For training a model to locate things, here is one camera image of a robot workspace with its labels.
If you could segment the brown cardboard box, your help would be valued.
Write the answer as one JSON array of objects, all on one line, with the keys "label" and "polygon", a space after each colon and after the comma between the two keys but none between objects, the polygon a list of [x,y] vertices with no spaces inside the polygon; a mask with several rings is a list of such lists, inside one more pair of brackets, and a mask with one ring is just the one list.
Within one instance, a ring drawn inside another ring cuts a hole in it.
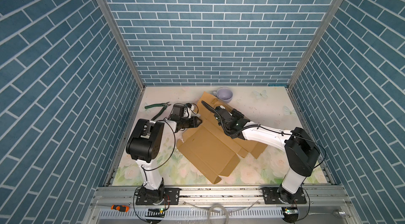
[{"label": "brown cardboard box", "polygon": [[197,103],[202,124],[197,128],[187,129],[182,134],[183,139],[178,141],[177,149],[212,184],[217,184],[222,177],[231,175],[240,158],[245,158],[250,153],[257,159],[267,145],[227,136],[218,125],[214,114],[202,105],[202,101],[211,107],[224,106],[229,112],[233,110],[214,95],[204,92]]}]

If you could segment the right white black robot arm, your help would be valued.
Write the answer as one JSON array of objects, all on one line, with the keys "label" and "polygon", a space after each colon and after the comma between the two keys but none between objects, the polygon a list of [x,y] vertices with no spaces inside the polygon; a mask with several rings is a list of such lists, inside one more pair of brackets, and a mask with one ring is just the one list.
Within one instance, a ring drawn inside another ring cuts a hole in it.
[{"label": "right white black robot arm", "polygon": [[321,154],[320,147],[304,129],[265,127],[252,122],[236,109],[229,112],[223,106],[212,108],[207,105],[206,108],[214,114],[224,134],[232,139],[256,141],[285,151],[289,169],[277,190],[278,197],[282,202],[291,204],[302,195],[302,184],[311,176]]}]

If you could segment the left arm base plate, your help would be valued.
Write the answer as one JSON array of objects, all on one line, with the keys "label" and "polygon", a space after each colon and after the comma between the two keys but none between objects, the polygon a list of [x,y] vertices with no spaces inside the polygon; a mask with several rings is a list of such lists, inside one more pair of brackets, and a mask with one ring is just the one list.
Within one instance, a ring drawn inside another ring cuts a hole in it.
[{"label": "left arm base plate", "polygon": [[180,196],[179,188],[165,188],[157,190],[149,190],[141,188],[135,196],[135,204],[137,206],[145,205],[160,205],[164,200],[168,199],[170,205],[178,205]]}]

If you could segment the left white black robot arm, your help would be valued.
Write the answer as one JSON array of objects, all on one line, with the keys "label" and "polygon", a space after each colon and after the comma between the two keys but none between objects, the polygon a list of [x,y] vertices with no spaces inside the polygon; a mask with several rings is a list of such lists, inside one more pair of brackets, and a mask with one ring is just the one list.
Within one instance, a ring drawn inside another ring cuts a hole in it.
[{"label": "left white black robot arm", "polygon": [[127,144],[126,153],[136,161],[143,183],[138,191],[137,198],[141,203],[158,204],[165,197],[164,179],[159,173],[156,157],[160,151],[164,129],[176,133],[183,129],[197,128],[202,124],[197,117],[177,117],[175,120],[152,121],[139,119],[133,129]]}]

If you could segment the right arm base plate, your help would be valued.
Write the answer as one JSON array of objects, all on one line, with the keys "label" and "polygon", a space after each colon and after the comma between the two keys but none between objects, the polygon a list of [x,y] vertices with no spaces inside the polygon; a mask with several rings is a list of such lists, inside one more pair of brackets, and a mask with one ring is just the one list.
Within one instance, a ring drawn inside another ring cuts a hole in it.
[{"label": "right arm base plate", "polygon": [[299,187],[296,193],[290,193],[280,187],[262,187],[264,202],[266,205],[276,204],[307,204],[306,196],[302,187]]}]

